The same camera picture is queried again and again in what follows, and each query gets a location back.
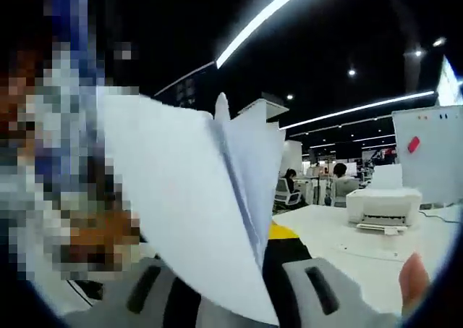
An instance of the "person sitting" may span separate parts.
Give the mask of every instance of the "person sitting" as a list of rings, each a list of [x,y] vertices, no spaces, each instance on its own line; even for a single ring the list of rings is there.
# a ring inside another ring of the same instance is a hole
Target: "person sitting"
[[[338,163],[333,168],[333,173],[337,177],[334,182],[334,206],[346,207],[346,195],[359,189],[359,183],[353,177],[346,175],[347,167],[342,163]]]
[[[288,189],[290,193],[294,193],[294,178],[296,177],[296,171],[293,169],[288,169],[286,171],[286,174],[284,174],[283,178],[286,180],[288,183]]]

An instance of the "stack of paper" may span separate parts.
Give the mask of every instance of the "stack of paper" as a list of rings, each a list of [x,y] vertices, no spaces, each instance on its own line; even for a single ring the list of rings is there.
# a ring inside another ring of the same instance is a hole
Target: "stack of paper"
[[[142,96],[99,93],[98,127],[148,242],[188,285],[236,314],[278,324],[261,266],[284,133],[257,104],[230,120]]]

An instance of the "cable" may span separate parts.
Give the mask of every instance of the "cable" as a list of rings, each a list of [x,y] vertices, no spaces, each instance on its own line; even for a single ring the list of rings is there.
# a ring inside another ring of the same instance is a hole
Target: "cable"
[[[90,305],[90,307],[92,307],[92,303],[90,301],[87,300],[87,298],[85,298],[82,294],[80,294],[80,292],[78,290],[75,289],[75,287],[72,285],[72,283],[67,279],[66,282],[69,284],[69,286],[71,286],[71,288],[88,304]]]
[[[435,217],[435,218],[439,218],[441,221],[444,221],[445,223],[454,223],[454,224],[461,224],[461,222],[458,222],[458,221],[449,221],[447,219],[444,219],[442,218],[441,216],[438,216],[436,214],[425,214],[423,211],[418,211],[420,212],[421,214],[424,214],[426,217]]]

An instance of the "gray chair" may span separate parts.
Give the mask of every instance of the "gray chair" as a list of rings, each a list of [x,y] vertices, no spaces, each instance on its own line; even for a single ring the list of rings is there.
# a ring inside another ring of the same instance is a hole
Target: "gray chair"
[[[284,203],[287,206],[296,205],[301,201],[301,192],[290,193],[288,182],[280,178],[276,184],[275,201]]]

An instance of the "hand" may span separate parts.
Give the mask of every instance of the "hand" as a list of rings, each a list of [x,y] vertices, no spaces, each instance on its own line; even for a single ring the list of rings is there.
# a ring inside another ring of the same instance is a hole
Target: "hand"
[[[420,256],[413,253],[399,275],[402,292],[402,316],[409,314],[422,300],[430,281]]]

